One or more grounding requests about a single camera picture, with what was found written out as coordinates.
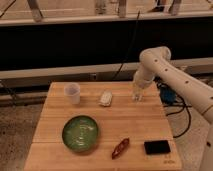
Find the green bowl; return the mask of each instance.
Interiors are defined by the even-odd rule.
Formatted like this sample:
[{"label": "green bowl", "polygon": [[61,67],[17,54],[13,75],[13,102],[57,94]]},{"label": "green bowl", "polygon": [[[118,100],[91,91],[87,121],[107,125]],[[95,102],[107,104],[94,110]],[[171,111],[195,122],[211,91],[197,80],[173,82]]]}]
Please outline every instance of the green bowl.
[{"label": "green bowl", "polygon": [[62,139],[74,152],[91,150],[98,138],[98,125],[89,116],[80,115],[70,119],[64,126]]}]

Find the chili pepper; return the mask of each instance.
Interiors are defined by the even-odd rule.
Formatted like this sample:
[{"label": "chili pepper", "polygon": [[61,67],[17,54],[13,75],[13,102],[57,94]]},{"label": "chili pepper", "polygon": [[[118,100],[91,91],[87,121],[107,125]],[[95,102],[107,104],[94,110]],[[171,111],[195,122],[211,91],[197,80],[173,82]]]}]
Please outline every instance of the chili pepper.
[{"label": "chili pepper", "polygon": [[123,139],[114,149],[112,159],[118,157],[129,146],[129,138]]}]

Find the wooden table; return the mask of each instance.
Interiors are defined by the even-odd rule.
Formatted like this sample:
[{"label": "wooden table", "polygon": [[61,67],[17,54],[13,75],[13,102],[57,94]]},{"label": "wooden table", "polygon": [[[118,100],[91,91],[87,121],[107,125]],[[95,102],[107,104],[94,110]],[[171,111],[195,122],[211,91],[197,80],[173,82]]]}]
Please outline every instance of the wooden table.
[{"label": "wooden table", "polygon": [[[67,83],[52,83],[43,107],[25,171],[153,171],[181,170],[181,161],[155,84],[143,91],[141,102],[132,101],[131,82],[80,83],[81,102],[72,105],[63,95]],[[111,107],[98,104],[101,93],[113,93]],[[77,155],[62,142],[64,124],[85,114],[94,118],[101,131],[98,148],[90,155]],[[130,147],[116,160],[114,147],[124,138]],[[146,155],[143,142],[167,139],[171,153]]]}]

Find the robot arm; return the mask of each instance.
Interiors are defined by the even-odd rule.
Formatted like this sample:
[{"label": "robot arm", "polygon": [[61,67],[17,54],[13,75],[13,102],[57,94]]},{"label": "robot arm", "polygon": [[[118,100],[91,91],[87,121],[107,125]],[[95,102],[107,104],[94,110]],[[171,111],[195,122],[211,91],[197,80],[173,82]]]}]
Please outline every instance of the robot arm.
[{"label": "robot arm", "polygon": [[139,90],[148,87],[157,74],[203,115],[211,126],[200,171],[210,171],[213,169],[213,88],[169,64],[170,58],[167,47],[146,49],[140,54],[140,66],[133,80],[133,98],[139,100]]}]

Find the white object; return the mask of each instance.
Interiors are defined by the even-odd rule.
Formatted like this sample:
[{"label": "white object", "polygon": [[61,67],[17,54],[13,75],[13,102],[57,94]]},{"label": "white object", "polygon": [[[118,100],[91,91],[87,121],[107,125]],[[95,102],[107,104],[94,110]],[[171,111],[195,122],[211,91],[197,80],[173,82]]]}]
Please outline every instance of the white object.
[{"label": "white object", "polygon": [[167,62],[171,52],[167,47],[146,49],[140,54],[140,66],[133,80],[133,99],[140,99],[139,88],[148,87],[160,76],[166,84],[185,98],[211,124],[200,171],[213,170],[213,88],[178,70]]},{"label": "white object", "polygon": [[99,104],[101,106],[107,107],[110,106],[111,101],[112,101],[112,93],[110,91],[104,91],[103,94],[101,95]]},{"label": "white object", "polygon": [[64,95],[67,96],[72,104],[80,102],[80,85],[78,83],[68,83],[64,87]]}]

